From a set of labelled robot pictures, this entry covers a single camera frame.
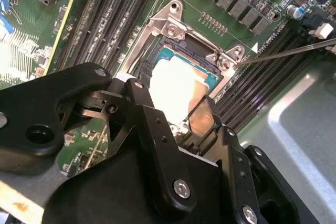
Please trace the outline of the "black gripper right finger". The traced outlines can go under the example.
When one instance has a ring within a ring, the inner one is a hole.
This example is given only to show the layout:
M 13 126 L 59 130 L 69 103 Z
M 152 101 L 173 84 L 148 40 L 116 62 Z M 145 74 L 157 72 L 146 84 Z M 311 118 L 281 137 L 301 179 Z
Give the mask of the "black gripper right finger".
M 243 148 L 235 132 L 210 111 L 197 112 L 200 154 L 221 172 L 224 216 L 232 223 L 299 223 L 299 208 L 287 181 L 268 156 Z

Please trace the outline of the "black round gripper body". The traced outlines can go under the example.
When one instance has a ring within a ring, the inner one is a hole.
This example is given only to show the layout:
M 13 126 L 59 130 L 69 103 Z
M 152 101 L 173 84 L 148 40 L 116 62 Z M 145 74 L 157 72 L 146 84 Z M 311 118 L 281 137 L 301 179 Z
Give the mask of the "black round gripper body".
M 234 223 L 222 200 L 220 169 L 182 152 L 197 194 L 192 213 L 179 219 L 156 210 L 136 150 L 125 151 L 76 175 L 52 194 L 44 223 Z

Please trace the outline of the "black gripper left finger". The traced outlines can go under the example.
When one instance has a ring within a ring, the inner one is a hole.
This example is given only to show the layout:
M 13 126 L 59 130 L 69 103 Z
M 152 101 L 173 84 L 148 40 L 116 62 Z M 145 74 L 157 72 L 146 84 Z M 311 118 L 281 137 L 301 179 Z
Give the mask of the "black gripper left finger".
M 65 134 L 92 118 L 106 121 L 110 154 L 128 135 L 144 155 L 145 178 L 156 206 L 192 211 L 196 196 L 181 152 L 148 88 L 135 78 L 113 78 L 95 63 L 83 63 L 1 91 L 1 182 L 27 198 L 59 184 L 55 160 Z

